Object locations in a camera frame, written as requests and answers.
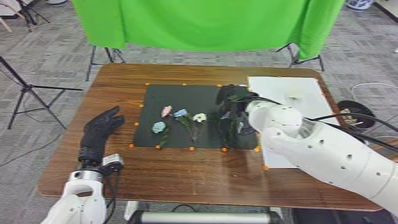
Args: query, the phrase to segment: tripod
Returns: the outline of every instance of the tripod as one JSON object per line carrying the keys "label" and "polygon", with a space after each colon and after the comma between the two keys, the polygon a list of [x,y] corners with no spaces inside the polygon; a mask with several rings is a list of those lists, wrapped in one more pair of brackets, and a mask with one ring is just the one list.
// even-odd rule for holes
{"label": "tripod", "polygon": [[[16,79],[16,80],[14,79],[12,80],[16,82],[16,84],[21,86],[21,93],[19,93],[19,98],[18,98],[18,102],[16,102],[16,108],[14,108],[14,112],[12,112],[12,116],[10,116],[10,121],[9,121],[7,129],[10,129],[10,127],[12,127],[12,123],[14,123],[14,119],[16,119],[16,115],[18,114],[28,113],[32,111],[41,111],[41,110],[46,110],[48,111],[50,115],[53,116],[55,121],[58,122],[62,128],[66,129],[66,125],[62,124],[62,122],[58,120],[58,117],[53,114],[53,111],[51,111],[50,107],[51,107],[51,105],[53,105],[53,103],[55,103],[55,101],[57,101],[62,93],[66,92],[66,90],[71,90],[71,91],[83,91],[83,90],[82,89],[74,89],[74,88],[64,88],[64,87],[51,87],[51,86],[35,86],[35,85],[30,85],[25,82],[25,80],[21,79],[21,76],[18,75],[16,70],[12,69],[12,67],[10,67],[10,65],[9,65],[9,63],[7,63],[7,61],[5,61],[5,59],[3,59],[2,56],[0,56],[0,64],[3,64],[3,67],[9,70],[9,72],[10,72],[12,76],[14,76],[14,79]],[[57,96],[55,96],[55,98],[53,98],[53,100],[50,101],[48,104],[44,103],[44,101],[42,101],[37,93],[34,92],[34,89],[35,88],[37,89],[57,89],[57,90],[60,90]],[[30,109],[30,110],[25,110],[25,111],[19,111],[21,101],[23,101],[23,97],[25,97],[25,94],[26,93],[32,95],[32,97],[37,100],[37,102],[39,102],[39,104],[41,104],[42,107],[41,108],[35,108],[35,109]]]}
{"label": "tripod", "polygon": [[293,67],[293,65],[300,65],[304,64],[307,61],[313,61],[313,60],[318,60],[320,61],[320,70],[325,71],[325,65],[323,65],[323,60],[321,60],[321,56],[318,55],[314,58],[300,61],[298,59],[298,53],[297,55],[293,55],[293,50],[291,50],[291,47],[289,47],[291,43],[286,44],[282,46],[282,48],[279,48],[279,50],[275,52],[281,52],[284,48],[288,48],[288,51],[289,51],[289,57],[291,57],[291,64],[289,64],[289,68]]}
{"label": "tripod", "polygon": [[[121,59],[121,63],[126,63],[124,58],[121,56],[121,50],[119,49],[112,49],[112,53],[114,54],[110,54],[110,49],[105,47],[105,52],[106,52],[110,63],[115,63],[115,56]],[[90,50],[90,63],[89,63],[89,69],[87,69],[87,75],[85,75],[85,82],[89,82],[89,80],[90,80],[90,69],[92,69],[92,66],[94,65],[103,65],[103,64],[98,64],[94,62],[94,57],[96,57],[96,46],[92,46],[92,50]]]}
{"label": "tripod", "polygon": [[34,10],[34,8],[28,6],[28,4],[23,2],[23,0],[16,0],[16,2],[18,2],[19,7],[21,7],[21,14],[23,14],[23,17],[25,17],[28,31],[32,31],[30,30],[30,24],[35,26],[37,22],[34,20],[34,16],[32,16],[28,10],[34,12],[35,16],[39,16],[48,23],[50,23],[50,21],[48,21],[46,17],[39,14],[39,12]]}

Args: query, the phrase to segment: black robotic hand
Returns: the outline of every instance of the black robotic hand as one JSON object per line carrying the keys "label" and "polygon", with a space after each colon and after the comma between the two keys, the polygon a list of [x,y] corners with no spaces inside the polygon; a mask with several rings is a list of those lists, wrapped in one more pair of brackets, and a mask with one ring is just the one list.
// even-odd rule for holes
{"label": "black robotic hand", "polygon": [[101,166],[108,136],[124,124],[124,116],[115,116],[117,112],[119,106],[106,110],[85,124],[78,152],[82,168]]}

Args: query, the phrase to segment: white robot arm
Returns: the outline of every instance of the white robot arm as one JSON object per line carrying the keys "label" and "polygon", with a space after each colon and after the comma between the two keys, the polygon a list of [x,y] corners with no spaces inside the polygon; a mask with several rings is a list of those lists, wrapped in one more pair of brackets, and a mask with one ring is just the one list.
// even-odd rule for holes
{"label": "white robot arm", "polygon": [[341,130],[307,120],[293,107],[254,100],[247,113],[261,145],[320,181],[362,195],[398,215],[396,163]]}

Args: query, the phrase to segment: cable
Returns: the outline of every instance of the cable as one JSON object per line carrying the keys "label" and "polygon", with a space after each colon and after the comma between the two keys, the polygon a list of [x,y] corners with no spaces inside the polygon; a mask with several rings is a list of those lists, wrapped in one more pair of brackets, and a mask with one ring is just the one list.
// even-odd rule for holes
{"label": "cable", "polygon": [[181,204],[174,207],[172,212],[176,212],[179,207],[188,207],[192,209],[194,212],[197,212],[195,208],[188,205],[188,204]]}
{"label": "cable", "polygon": [[373,121],[377,121],[378,123],[382,123],[396,132],[398,132],[398,128],[394,127],[394,125],[391,125],[384,120],[380,120],[378,118],[371,117],[369,115],[366,114],[359,114],[359,113],[341,113],[341,114],[332,114],[329,116],[323,116],[323,117],[318,117],[314,119],[309,119],[311,121],[320,121],[320,120],[325,120],[327,118],[332,118],[332,117],[341,117],[341,116],[355,116],[355,117],[362,117]]}
{"label": "cable", "polygon": [[114,202],[114,195],[115,195],[115,191],[114,191],[114,186],[112,186],[112,183],[110,183],[110,180],[108,180],[108,177],[105,176],[105,182],[106,182],[106,187],[108,187],[108,192],[110,192],[110,195],[112,195],[112,198],[108,200],[108,203],[106,203],[106,208]]}
{"label": "cable", "polygon": [[112,209],[110,209],[108,217],[106,217],[106,220],[105,220],[103,224],[108,223],[108,220],[110,220],[114,212],[115,212],[115,200],[117,200],[119,185],[121,185],[121,171],[117,171],[115,189],[114,189],[112,199],[110,199],[110,202],[108,202],[108,205],[112,204]]}
{"label": "cable", "polygon": [[339,129],[346,134],[350,134],[353,137],[361,138],[362,140],[368,140],[371,143],[375,143],[377,145],[380,145],[384,148],[387,148],[391,151],[398,152],[398,148],[387,144],[385,142],[382,142],[380,140],[377,140],[373,137],[369,137],[368,135],[357,133],[355,131],[345,129],[341,126],[337,126],[336,124],[325,123],[327,125],[330,125],[336,129]]}
{"label": "cable", "polygon": [[391,88],[396,88],[398,89],[398,86],[387,84],[387,83],[382,83],[382,82],[368,82],[368,83],[359,83],[352,88],[350,88],[350,92],[352,92],[352,98],[353,100],[359,102],[357,100],[357,96],[355,96],[355,88],[361,87],[361,86],[366,86],[366,85],[382,85],[382,86],[387,86]]}
{"label": "cable", "polygon": [[[398,115],[394,115],[394,116],[385,120],[385,122],[389,122],[396,117],[398,117]],[[366,131],[366,134],[369,134],[380,127],[382,127],[382,124],[380,124],[369,131]]]}
{"label": "cable", "polygon": [[26,151],[19,156],[16,156],[5,163],[0,164],[0,167],[3,167],[10,162],[14,162],[25,155],[28,155],[32,152],[42,150],[50,145],[51,143],[58,140],[60,138],[60,134],[62,132],[58,133],[55,139],[37,148],[37,149],[32,149],[30,151]]}

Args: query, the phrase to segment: gray carpet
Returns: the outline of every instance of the gray carpet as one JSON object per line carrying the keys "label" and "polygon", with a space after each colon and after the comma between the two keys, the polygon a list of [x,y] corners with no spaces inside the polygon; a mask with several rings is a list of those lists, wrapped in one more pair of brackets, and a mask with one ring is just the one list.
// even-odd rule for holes
{"label": "gray carpet", "polygon": [[[41,1],[35,9],[51,23],[41,21],[32,33],[26,32],[21,20],[7,20],[14,33],[0,27],[0,54],[12,64],[28,82],[41,85],[89,89],[90,82],[83,82],[89,64],[90,46],[73,11],[73,6],[48,6]],[[362,82],[384,82],[398,85],[398,26],[384,13],[371,8],[366,12],[341,12],[332,35],[323,49],[327,72],[323,78],[336,101],[352,99],[350,87]],[[130,46],[122,50],[130,63],[222,66],[275,66],[289,63],[288,52],[273,50],[243,53],[186,53],[181,51]],[[96,61],[106,63],[103,51]],[[302,65],[316,68],[316,61]],[[92,69],[92,78],[99,66]],[[398,91],[385,86],[357,88],[359,101],[369,106],[378,118],[389,119],[398,109]],[[48,100],[53,91],[41,91]],[[62,133],[57,123],[44,112],[30,116],[44,121],[37,122],[25,115],[16,118],[12,130],[5,130],[10,111],[18,98],[18,86],[0,75],[0,163],[30,149],[39,148]],[[60,120],[69,123],[82,102],[83,93],[67,92],[53,106]],[[26,108],[35,107],[32,99],[25,102]],[[394,135],[387,128],[371,132],[373,136]],[[37,194],[35,183],[42,169],[57,148],[58,141],[35,153],[0,168],[0,224],[39,223],[44,218],[55,199]],[[122,223],[124,203],[117,204],[115,219]],[[170,210],[174,205],[149,204],[151,210]],[[202,206],[202,211],[259,212],[263,208]]]}

